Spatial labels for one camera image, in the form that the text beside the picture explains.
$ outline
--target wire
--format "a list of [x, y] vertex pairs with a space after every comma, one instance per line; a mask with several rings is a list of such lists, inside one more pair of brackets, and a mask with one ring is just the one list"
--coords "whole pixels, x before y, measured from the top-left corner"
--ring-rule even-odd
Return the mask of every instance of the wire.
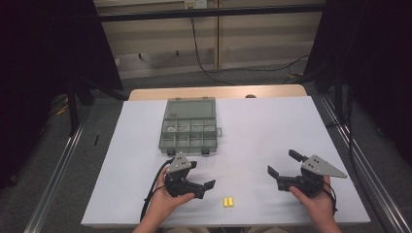
[[157, 174], [154, 177], [154, 182], [152, 183], [152, 187], [149, 190], [148, 196], [145, 199], [145, 204], [143, 205], [142, 208], [142, 213], [140, 214], [140, 220], [143, 219], [143, 217], [146, 214], [146, 211], [148, 210], [149, 204], [151, 203], [152, 200], [152, 196], [155, 194], [156, 191], [158, 191], [159, 189], [163, 188], [164, 186], [158, 187], [157, 189], [154, 190], [155, 188], [155, 184], [157, 182], [158, 176], [160, 175], [161, 171], [163, 170], [163, 168], [167, 165], [172, 163], [174, 158], [167, 160], [166, 162], [163, 163], [163, 165], [161, 165], [160, 169], [158, 170]]
[[[336, 65], [336, 77], [338, 77], [340, 74], [339, 72], [339, 65]], [[347, 94], [347, 99], [346, 99], [346, 106], [345, 106], [345, 113], [342, 113], [342, 116], [339, 116], [339, 114], [337, 113], [337, 110], [335, 108], [335, 112], [338, 116], [337, 119], [334, 119], [333, 122], [326, 124], [325, 127], [326, 128], [330, 128], [332, 126], [342, 126], [344, 124], [346, 124], [348, 122], [348, 120], [350, 120], [350, 115], [352, 114], [352, 95], [350, 94], [350, 88], [348, 87], [348, 94]]]
[[195, 31], [195, 29], [194, 29], [194, 19], [193, 19], [193, 17], [190, 18], [190, 22], [191, 22], [191, 29], [192, 29], [192, 32], [193, 32], [194, 48], [195, 48], [195, 51], [196, 51], [196, 60], [197, 60], [197, 64], [199, 65], [200, 69], [203, 71], [203, 73], [204, 73], [209, 79], [211, 79], [211, 80], [213, 80], [213, 81], [215, 81], [215, 82], [224, 83], [224, 84], [228, 84], [228, 85], [234, 85], [233, 83], [228, 83], [228, 82], [226, 82], [226, 81], [221, 81], [221, 80], [217, 80], [217, 79], [215, 79], [215, 78], [212, 78], [212, 77], [208, 74], [208, 72], [205, 71], [205, 69], [203, 69], [202, 62], [200, 61], [199, 51], [198, 51], [198, 48], [197, 48], [196, 31]]
[[298, 59], [296, 59], [295, 61], [289, 63], [286, 66], [280, 67], [280, 68], [276, 68], [276, 69], [249, 69], [249, 68], [236, 68], [236, 69], [222, 69], [222, 70], [217, 70], [217, 71], [206, 71], [203, 68], [202, 62], [200, 60], [200, 56], [199, 56], [199, 51], [198, 51], [198, 46], [197, 46], [197, 40], [196, 40], [196, 30], [194, 28], [194, 19], [193, 17], [190, 18], [190, 22], [191, 22], [191, 29], [192, 29], [192, 33], [193, 33], [193, 40], [194, 40], [194, 48], [195, 48], [195, 53], [196, 53], [196, 61], [198, 66], [200, 67], [200, 69], [203, 71], [203, 73], [211, 80], [216, 81], [216, 82], [220, 82], [220, 83], [225, 83], [228, 85], [234, 85], [233, 83], [228, 83], [222, 80], [217, 80], [215, 78], [212, 78], [210, 76], [210, 74], [213, 73], [221, 73], [221, 72], [226, 72], [226, 71], [258, 71], [258, 72], [274, 72], [274, 71], [281, 71], [281, 70], [285, 70], [285, 69], [289, 69], [291, 66], [293, 66], [294, 63], [299, 62], [299, 61], [306, 61], [306, 60], [302, 60], [305, 57], [309, 57], [309, 55], [302, 55], [300, 56]]
[[333, 211], [333, 215], [334, 215], [337, 212], [337, 209], [336, 209], [336, 202], [337, 202], [336, 193], [334, 192], [333, 187], [330, 186], [329, 183], [324, 182], [324, 184], [326, 184], [330, 188], [330, 191], [331, 191], [331, 192], [329, 192], [324, 187], [322, 187], [322, 191], [324, 193], [326, 193], [326, 195], [330, 198], [330, 201], [332, 202], [332, 211]]
[[291, 78], [291, 76], [300, 77], [300, 78], [303, 77], [302, 75], [291, 74], [291, 67], [293, 66], [294, 63], [301, 62], [301, 61], [307, 61], [307, 60], [301, 60], [304, 57], [306, 57], [306, 56], [303, 56], [303, 57], [301, 56], [296, 61], [294, 61], [293, 63], [290, 64], [290, 66], [288, 67], [288, 77], [282, 82], [282, 84], [286, 84], [288, 82], [288, 80]]

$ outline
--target metal rail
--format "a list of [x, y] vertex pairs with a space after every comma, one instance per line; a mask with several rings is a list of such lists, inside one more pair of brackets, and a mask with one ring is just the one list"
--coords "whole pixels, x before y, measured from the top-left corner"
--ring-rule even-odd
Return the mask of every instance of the metal rail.
[[112, 13], [99, 14], [97, 16], [73, 16], [73, 17], [51, 17], [51, 23], [73, 23], [73, 22], [108, 22], [108, 21], [131, 21], [182, 17], [228, 17], [247, 15], [270, 15], [270, 14], [293, 14], [322, 12], [325, 4], [288, 5], [275, 7], [255, 8], [211, 8], [172, 10], [145, 13]]
[[36, 206], [36, 209], [28, 221], [24, 233], [39, 233], [42, 229], [43, 223], [49, 213], [49, 209], [52, 205], [52, 201], [57, 193], [57, 189], [63, 180], [64, 172], [70, 162], [70, 158], [78, 144], [80, 137], [82, 135], [85, 121], [87, 120], [90, 113], [90, 108], [86, 108], [85, 115], [80, 122], [78, 129], [74, 132], [73, 136], [70, 137], [66, 144], [66, 148], [63, 151], [63, 154], [60, 157], [60, 160], [57, 163], [57, 166], [54, 169], [54, 172], [51, 176], [48, 186], [43, 192], [42, 198]]
[[[334, 122], [339, 122], [338, 117], [334, 112], [333, 102], [330, 100], [330, 98], [323, 96], [322, 100], [331, 119]], [[341, 135], [343, 141], [345, 142], [346, 146], [348, 146], [349, 148], [350, 129], [347, 126], [340, 124], [340, 126], [337, 127], [337, 130]], [[360, 168], [360, 171], [365, 176], [366, 181], [369, 184], [369, 187], [372, 190], [373, 194], [376, 196], [376, 199], [378, 200], [380, 206], [382, 207], [386, 216], [388, 217], [388, 220], [394, 227], [394, 230], [397, 233], [412, 232], [406, 219], [403, 217], [402, 212], [397, 206], [395, 200], [389, 194], [388, 190], [382, 185], [378, 176], [375, 174], [371, 165], [369, 164], [365, 155], [363, 154], [357, 141], [355, 139], [352, 139], [352, 143], [355, 161], [358, 167]]]

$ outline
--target hand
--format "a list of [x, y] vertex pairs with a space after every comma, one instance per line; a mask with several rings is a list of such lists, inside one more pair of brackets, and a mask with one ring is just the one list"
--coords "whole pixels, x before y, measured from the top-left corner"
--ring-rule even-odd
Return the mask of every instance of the hand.
[[155, 232], [158, 226], [167, 219], [173, 211], [194, 198], [194, 193], [187, 193], [182, 196], [172, 197], [164, 187], [164, 175], [167, 168], [163, 168], [158, 176], [152, 197], [152, 202], [140, 224], [134, 229], [134, 233]]
[[[324, 176], [325, 183], [330, 184], [330, 177]], [[324, 189], [330, 191], [328, 185], [324, 184]], [[337, 226], [332, 210], [332, 202], [324, 191], [321, 191], [313, 198], [307, 197], [297, 187], [291, 186], [289, 191], [302, 203], [311, 218], [313, 226], [320, 233], [341, 232]]]

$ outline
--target white table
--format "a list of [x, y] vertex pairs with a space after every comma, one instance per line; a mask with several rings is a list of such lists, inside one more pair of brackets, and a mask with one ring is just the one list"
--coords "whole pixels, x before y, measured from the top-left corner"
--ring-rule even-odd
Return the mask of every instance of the white table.
[[[169, 157], [158, 149], [166, 100], [124, 102], [83, 225], [131, 227], [139, 222], [144, 199], [161, 164]], [[310, 97], [217, 99], [217, 122], [223, 130], [218, 151], [188, 156], [197, 161], [188, 180], [216, 180], [203, 200], [179, 207], [161, 226], [253, 226], [309, 224], [303, 206], [291, 193], [278, 191], [267, 165], [281, 176], [300, 175], [289, 149], [317, 154], [347, 174]], [[337, 194], [338, 223], [370, 219], [351, 179], [331, 179]], [[234, 207], [223, 199], [233, 197]]]

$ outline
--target beige wall panel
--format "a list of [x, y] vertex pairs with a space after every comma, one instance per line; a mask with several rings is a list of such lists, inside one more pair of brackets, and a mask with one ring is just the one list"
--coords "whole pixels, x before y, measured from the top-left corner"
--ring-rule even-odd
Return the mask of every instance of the beige wall panel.
[[221, 0], [225, 8], [235, 7], [264, 7], [264, 6], [285, 6], [298, 4], [320, 4], [326, 0]]
[[221, 47], [273, 46], [315, 39], [321, 13], [222, 17]]
[[170, 10], [182, 10], [185, 8], [185, 2], [170, 2], [170, 3], [159, 3], [159, 4], [143, 4], [143, 5], [127, 5], [122, 1], [104, 1], [110, 2], [110, 7], [99, 7], [97, 2], [94, 2], [98, 14], [107, 13], [142, 13], [142, 12], [159, 12], [159, 11], [170, 11]]
[[288, 64], [308, 55], [312, 45], [312, 42], [303, 42], [272, 47], [224, 48], [221, 50], [221, 68]]
[[[196, 18], [197, 45], [200, 49], [215, 46], [215, 23], [211, 17]], [[104, 22], [114, 55], [169, 50], [194, 50], [189, 18]]]
[[142, 6], [142, 5], [154, 5], [154, 4], [162, 4], [166, 5], [170, 4], [184, 4], [184, 0], [94, 0], [94, 5], [96, 8], [103, 8], [103, 7], [118, 7], [118, 6]]

